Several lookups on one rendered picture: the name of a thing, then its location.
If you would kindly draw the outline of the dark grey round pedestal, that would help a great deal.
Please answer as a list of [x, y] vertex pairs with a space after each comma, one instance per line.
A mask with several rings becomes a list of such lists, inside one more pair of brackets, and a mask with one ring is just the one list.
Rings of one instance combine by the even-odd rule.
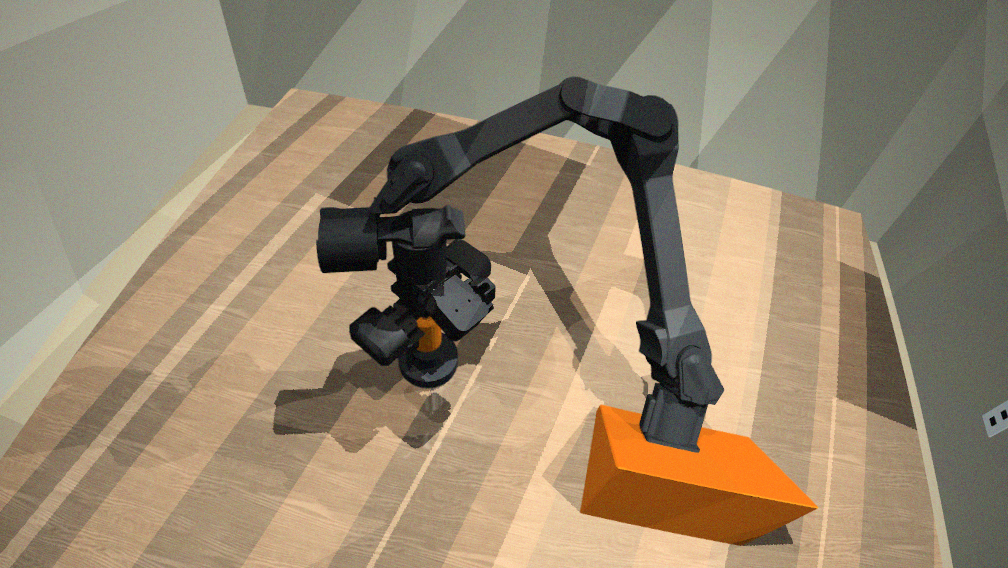
[[454, 342], [442, 333], [437, 350], [423, 352], [413, 346], [406, 347], [398, 360], [400, 371], [409, 383], [431, 389], [452, 378], [457, 368], [458, 353]]

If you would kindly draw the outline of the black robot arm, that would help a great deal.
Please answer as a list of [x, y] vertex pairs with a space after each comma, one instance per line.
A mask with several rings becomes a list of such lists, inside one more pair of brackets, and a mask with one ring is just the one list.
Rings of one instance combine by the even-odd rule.
[[[446, 205], [380, 214], [431, 200], [474, 165], [564, 120], [610, 140], [632, 187], [650, 300], [646, 320], [636, 321], [638, 352], [659, 382], [646, 397], [641, 431], [649, 443], [699, 453], [708, 404], [715, 405], [724, 387], [690, 301], [672, 180], [678, 118], [661, 97], [571, 76], [474, 126], [404, 145], [392, 155], [387, 181], [370, 208], [320, 209], [319, 268], [322, 273], [377, 270], [391, 242], [402, 274], [416, 279], [437, 274], [447, 259], [446, 240], [465, 238], [463, 212]], [[429, 314], [454, 342], [494, 309], [496, 286], [489, 278], [462, 281], [457, 265], [425, 289], [416, 312]]]

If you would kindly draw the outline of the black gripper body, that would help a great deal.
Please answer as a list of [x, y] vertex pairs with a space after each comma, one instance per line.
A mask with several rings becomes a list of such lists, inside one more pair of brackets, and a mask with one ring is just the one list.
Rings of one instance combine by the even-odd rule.
[[[377, 308], [370, 308], [349, 325], [351, 340], [370, 355], [381, 366], [389, 366], [409, 344], [409, 338], [418, 332], [416, 312], [420, 294], [425, 297], [425, 286], [432, 280], [436, 285], [448, 276], [448, 269], [458, 266], [462, 275], [476, 281], [491, 275], [491, 261], [488, 256], [462, 239], [452, 241], [447, 248], [447, 259], [442, 271], [422, 279], [408, 277], [395, 266], [394, 258], [387, 262], [387, 268], [396, 275], [391, 292], [399, 297], [393, 304], [396, 310], [386, 317]], [[395, 273], [396, 272], [396, 273]]]

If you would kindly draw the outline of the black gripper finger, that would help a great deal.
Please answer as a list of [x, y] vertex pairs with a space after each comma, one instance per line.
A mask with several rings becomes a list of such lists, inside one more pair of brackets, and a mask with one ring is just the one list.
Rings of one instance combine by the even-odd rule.
[[[393, 313], [394, 311], [396, 311], [396, 310], [395, 310], [395, 309], [394, 309], [394, 308], [393, 308], [392, 306], [388, 306], [388, 307], [387, 307], [387, 308], [386, 308], [386, 309], [385, 309], [385, 310], [384, 310], [384, 311], [383, 311], [382, 313], [383, 313], [384, 315], [386, 315], [386, 317], [388, 317], [388, 316], [390, 316], [390, 315], [391, 315], [391, 314], [392, 314], [392, 313]], [[415, 348], [417, 349], [417, 348], [419, 347], [419, 340], [420, 340], [420, 339], [421, 339], [421, 338], [422, 338], [423, 336], [425, 336], [425, 335], [426, 335], [426, 333], [425, 333], [425, 332], [423, 332], [423, 331], [422, 331], [422, 330], [421, 330], [420, 328], [418, 328], [418, 327], [417, 327], [417, 329], [418, 329], [418, 332], [417, 332], [417, 333], [416, 333], [416, 334], [415, 334], [414, 336], [411, 336], [411, 337], [409, 338], [409, 344], [408, 344], [408, 346], [407, 346], [407, 347], [411, 347], [411, 346], [413, 346], [413, 347], [415, 347]]]

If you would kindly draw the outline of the orange knob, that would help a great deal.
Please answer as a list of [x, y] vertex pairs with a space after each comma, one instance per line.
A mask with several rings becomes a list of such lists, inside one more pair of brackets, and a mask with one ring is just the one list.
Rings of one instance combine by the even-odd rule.
[[423, 352], [437, 350], [442, 343], [442, 329], [431, 319], [430, 315], [426, 319], [425, 317], [421, 317], [417, 322], [418, 328], [426, 333], [426, 335], [419, 340], [419, 347], [417, 350]]

